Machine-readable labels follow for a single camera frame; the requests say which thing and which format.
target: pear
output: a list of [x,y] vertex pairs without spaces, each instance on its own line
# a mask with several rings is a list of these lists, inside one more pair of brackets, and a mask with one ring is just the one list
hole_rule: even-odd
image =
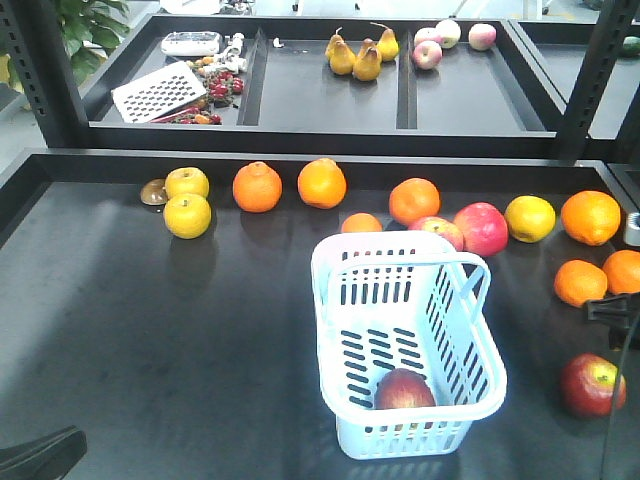
[[376,47],[367,48],[364,55],[353,65],[353,76],[362,82],[370,82],[378,78],[382,70],[379,57],[380,53]]
[[391,28],[383,25],[382,23],[371,22],[371,25],[377,25],[378,27],[384,28],[384,31],[380,36],[380,40],[378,40],[377,48],[380,55],[382,55],[383,62],[392,61],[400,52],[400,44],[398,44],[398,41],[396,40],[396,34]]
[[[356,55],[356,57],[357,58],[362,58],[364,56],[364,54],[367,52],[367,49],[369,47],[375,47],[375,46],[376,46],[376,42],[374,42],[370,38],[365,38],[362,41],[362,45],[360,46],[360,51],[358,52],[358,55]],[[379,58],[380,62],[382,62],[382,55],[380,55],[380,52],[377,49],[376,49],[376,51],[378,52],[378,58]]]
[[338,28],[335,33],[331,35],[329,43],[327,44],[327,48],[325,48],[324,50],[324,54],[327,57],[327,60],[331,60],[331,55],[333,54],[333,48],[336,46],[336,42],[344,42],[344,39],[339,33],[340,30],[342,30],[342,27]]
[[331,71],[336,75],[348,75],[353,71],[356,62],[356,54],[342,40],[338,40],[333,47],[333,53],[329,60]]

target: metal shelf post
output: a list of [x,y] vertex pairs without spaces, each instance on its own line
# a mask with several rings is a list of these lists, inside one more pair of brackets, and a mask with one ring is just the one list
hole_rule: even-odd
[[589,128],[640,0],[607,0],[560,122],[551,157],[577,160],[584,153]]
[[85,148],[89,122],[48,0],[0,0],[0,34],[49,147]]
[[640,84],[616,136],[613,161],[640,164]]

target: white container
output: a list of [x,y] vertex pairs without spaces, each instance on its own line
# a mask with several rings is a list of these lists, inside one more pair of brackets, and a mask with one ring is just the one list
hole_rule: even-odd
[[[450,453],[502,405],[482,258],[424,231],[345,233],[316,246],[311,274],[320,388],[347,455]],[[423,375],[435,407],[374,409],[378,382],[397,367]]]

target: black tray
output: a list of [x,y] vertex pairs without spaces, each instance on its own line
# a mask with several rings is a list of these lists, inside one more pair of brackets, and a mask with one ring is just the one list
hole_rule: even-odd
[[[594,25],[510,22],[567,103],[578,78]],[[640,25],[631,25],[628,35],[640,36]],[[594,140],[616,138],[638,88],[638,79],[640,59],[618,58],[589,130]]]
[[608,167],[640,211],[640,168],[628,163],[611,163]]
[[[415,31],[436,20],[389,20],[402,50],[375,82],[336,77],[324,57],[333,31],[354,50],[381,28],[368,19],[192,17],[146,18],[83,92],[91,145],[101,148],[545,157],[561,117],[562,99],[507,22],[490,21],[496,47],[476,52],[464,41],[445,51],[437,71],[414,68]],[[160,51],[172,31],[242,32],[250,62],[237,109],[219,112],[222,126],[132,125],[122,121],[110,91],[175,59]],[[283,48],[275,48],[278,37]],[[251,142],[246,134],[252,133]]]
[[[0,175],[0,444],[69,424],[88,453],[69,479],[561,479],[598,478],[606,420],[567,415],[561,366],[593,351],[612,361],[604,326],[552,293],[571,258],[602,262],[624,245],[513,240],[488,259],[484,313],[508,374],[503,406],[472,424],[446,456],[356,461],[339,449],[316,361],[310,255],[347,215],[386,228],[388,193],[410,176],[442,191],[442,215],[485,200],[504,209],[535,193],[559,209],[572,193],[630,200],[600,162],[336,157],[350,184],[332,210],[295,191],[304,155],[27,151]],[[266,160],[285,184],[272,212],[235,206],[240,165]],[[215,225],[173,238],[143,183],[178,166],[213,184]],[[626,369],[628,403],[615,423],[609,478],[637,478],[640,356]]]

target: grater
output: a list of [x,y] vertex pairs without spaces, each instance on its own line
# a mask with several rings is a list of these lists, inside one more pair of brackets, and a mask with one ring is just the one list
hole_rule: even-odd
[[205,95],[202,82],[185,62],[175,62],[111,91],[127,123],[158,118]]

